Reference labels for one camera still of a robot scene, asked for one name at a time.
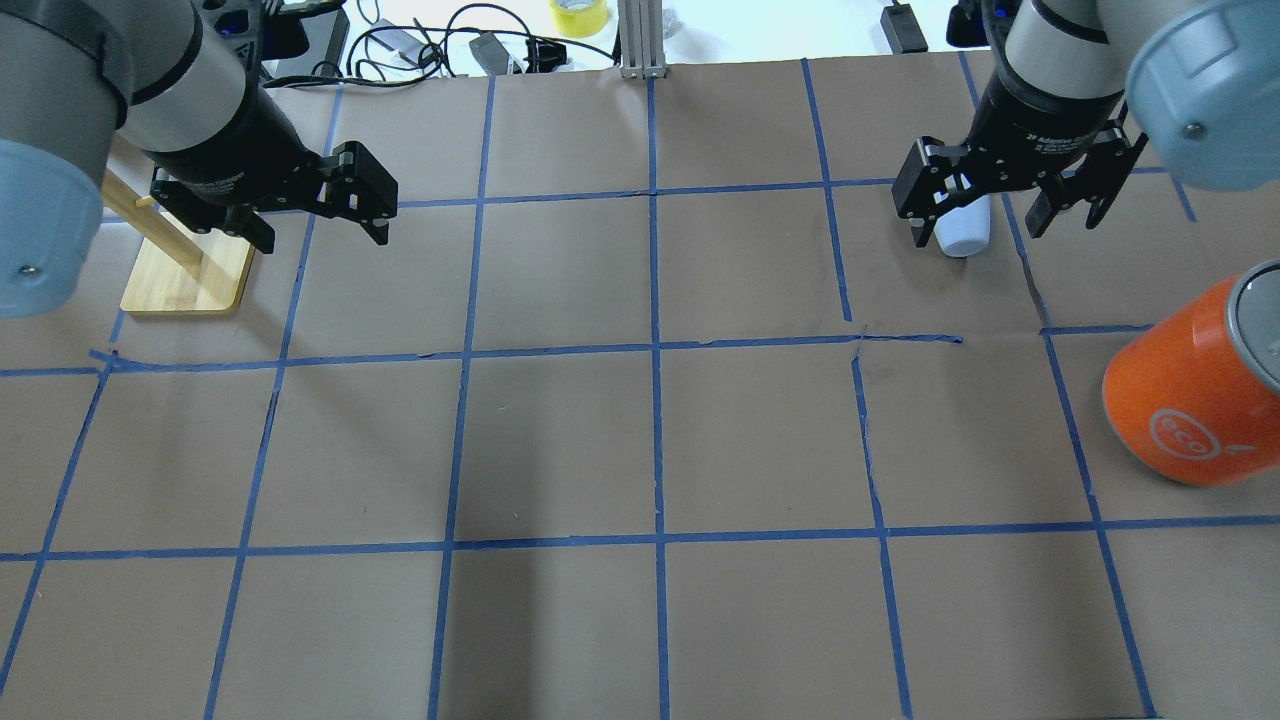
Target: metal post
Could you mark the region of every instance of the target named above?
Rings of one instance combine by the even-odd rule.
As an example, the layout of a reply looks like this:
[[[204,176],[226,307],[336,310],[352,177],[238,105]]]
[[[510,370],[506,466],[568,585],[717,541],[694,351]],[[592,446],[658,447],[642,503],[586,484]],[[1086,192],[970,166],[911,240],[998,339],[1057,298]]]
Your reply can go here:
[[[622,77],[667,77],[662,50],[662,0],[618,0]]]

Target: orange mug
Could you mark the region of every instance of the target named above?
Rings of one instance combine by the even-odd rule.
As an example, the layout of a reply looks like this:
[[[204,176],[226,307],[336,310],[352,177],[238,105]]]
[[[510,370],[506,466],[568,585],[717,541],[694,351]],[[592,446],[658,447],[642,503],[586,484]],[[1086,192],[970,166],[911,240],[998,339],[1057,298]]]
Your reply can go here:
[[[1280,466],[1280,260],[1228,278],[1129,343],[1107,419],[1152,470],[1225,486]]]

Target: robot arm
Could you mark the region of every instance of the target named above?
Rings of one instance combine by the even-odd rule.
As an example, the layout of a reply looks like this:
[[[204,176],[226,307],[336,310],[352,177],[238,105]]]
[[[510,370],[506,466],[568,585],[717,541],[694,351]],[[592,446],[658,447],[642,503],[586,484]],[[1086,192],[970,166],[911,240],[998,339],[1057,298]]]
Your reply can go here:
[[[980,8],[996,69],[969,135],[954,146],[919,138],[893,183],[918,247],[946,211],[1033,187],[1041,191],[1025,218],[1033,237],[1080,201],[1092,229],[1148,136],[1169,172],[1194,187],[1251,190],[1280,177],[1276,0],[982,0]],[[1129,109],[1146,131],[1132,142]]]
[[[257,211],[293,209],[349,219],[387,243],[396,179],[358,142],[329,158],[305,147],[257,85],[265,24],[280,10],[0,0],[0,316],[70,296],[113,131],[156,163],[151,195],[195,232],[219,228],[270,252],[274,232]]]

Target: white bottle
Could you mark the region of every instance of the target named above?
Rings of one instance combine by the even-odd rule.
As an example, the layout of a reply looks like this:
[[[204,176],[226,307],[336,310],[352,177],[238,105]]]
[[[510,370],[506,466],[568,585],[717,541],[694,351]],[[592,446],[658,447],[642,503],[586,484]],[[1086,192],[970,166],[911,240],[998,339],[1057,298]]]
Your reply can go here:
[[[948,258],[969,258],[986,250],[991,243],[991,196],[951,209],[938,218],[933,236]]]

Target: light blue joint cap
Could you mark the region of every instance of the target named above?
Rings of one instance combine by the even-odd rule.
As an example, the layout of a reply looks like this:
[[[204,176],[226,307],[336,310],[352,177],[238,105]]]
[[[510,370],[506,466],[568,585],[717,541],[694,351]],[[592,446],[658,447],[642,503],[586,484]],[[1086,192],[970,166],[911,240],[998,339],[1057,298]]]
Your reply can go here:
[[[1280,177],[1280,12],[1275,0],[1210,0],[1138,50],[1129,108],[1165,167],[1203,190]]]
[[[83,170],[0,138],[0,318],[67,302],[101,220],[101,192]]]

